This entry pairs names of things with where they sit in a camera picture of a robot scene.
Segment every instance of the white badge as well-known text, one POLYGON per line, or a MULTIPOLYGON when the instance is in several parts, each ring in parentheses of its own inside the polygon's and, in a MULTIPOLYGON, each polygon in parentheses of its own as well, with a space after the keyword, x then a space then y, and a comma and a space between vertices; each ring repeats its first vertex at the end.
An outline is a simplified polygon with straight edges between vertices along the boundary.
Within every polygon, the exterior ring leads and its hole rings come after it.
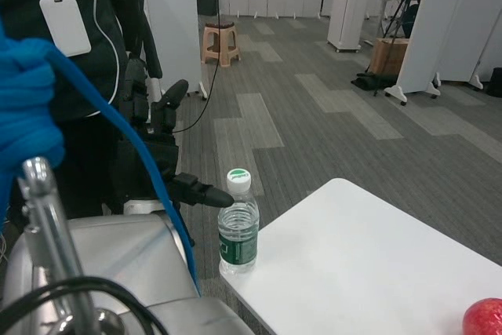
POLYGON ((64 55, 75 56, 91 51, 76 0, 40 0, 40 8, 54 44, 64 55))

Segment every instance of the wooden stool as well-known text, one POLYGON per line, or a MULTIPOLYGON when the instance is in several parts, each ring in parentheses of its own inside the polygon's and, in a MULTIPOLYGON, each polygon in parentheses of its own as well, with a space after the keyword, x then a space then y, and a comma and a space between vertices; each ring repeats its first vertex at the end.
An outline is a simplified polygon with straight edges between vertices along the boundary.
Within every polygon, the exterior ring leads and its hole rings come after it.
POLYGON ((205 63, 207 58, 218 59, 220 55, 221 67, 230 67, 230 61, 234 57, 241 60, 241 50, 237 43, 237 29, 234 23, 221 24, 221 36, 218 38, 220 31, 217 24, 206 24, 204 28, 204 38, 202 39, 202 62, 205 63), (209 37, 214 35, 214 43, 209 46, 209 37), (230 37, 234 35, 234 45, 230 46, 230 37))

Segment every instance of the red apple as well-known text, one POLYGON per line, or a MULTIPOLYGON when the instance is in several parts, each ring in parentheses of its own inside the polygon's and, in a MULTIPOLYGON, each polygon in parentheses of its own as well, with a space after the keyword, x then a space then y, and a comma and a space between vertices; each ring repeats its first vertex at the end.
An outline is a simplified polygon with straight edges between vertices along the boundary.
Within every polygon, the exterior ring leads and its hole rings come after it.
POLYGON ((486 298, 464 315, 464 335, 502 335, 502 300, 486 298))

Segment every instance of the blue rope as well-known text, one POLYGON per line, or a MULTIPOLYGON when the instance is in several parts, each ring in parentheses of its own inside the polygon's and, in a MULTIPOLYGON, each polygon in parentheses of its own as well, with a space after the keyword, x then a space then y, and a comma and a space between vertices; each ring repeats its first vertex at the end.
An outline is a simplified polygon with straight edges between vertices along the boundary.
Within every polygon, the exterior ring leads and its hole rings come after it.
POLYGON ((64 158, 64 140, 49 113, 55 76, 53 67, 137 149, 152 184, 181 237, 188 270, 198 289, 195 260, 187 233, 170 201, 166 186, 149 150, 129 123, 104 100, 97 89, 53 44, 41 39, 15 42, 5 37, 0 22, 0 217, 5 219, 10 187, 28 158, 46 157, 52 166, 64 158))

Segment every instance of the plastic bottle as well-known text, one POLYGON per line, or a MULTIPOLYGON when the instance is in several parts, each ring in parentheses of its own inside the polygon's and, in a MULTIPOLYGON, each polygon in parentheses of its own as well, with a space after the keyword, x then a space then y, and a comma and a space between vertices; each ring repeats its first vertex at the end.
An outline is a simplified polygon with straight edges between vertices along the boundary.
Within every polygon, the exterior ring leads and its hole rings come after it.
POLYGON ((260 211, 251 193, 251 174, 233 169, 227 175, 228 191, 235 203, 218 214, 220 272, 241 274, 256 262, 260 211))

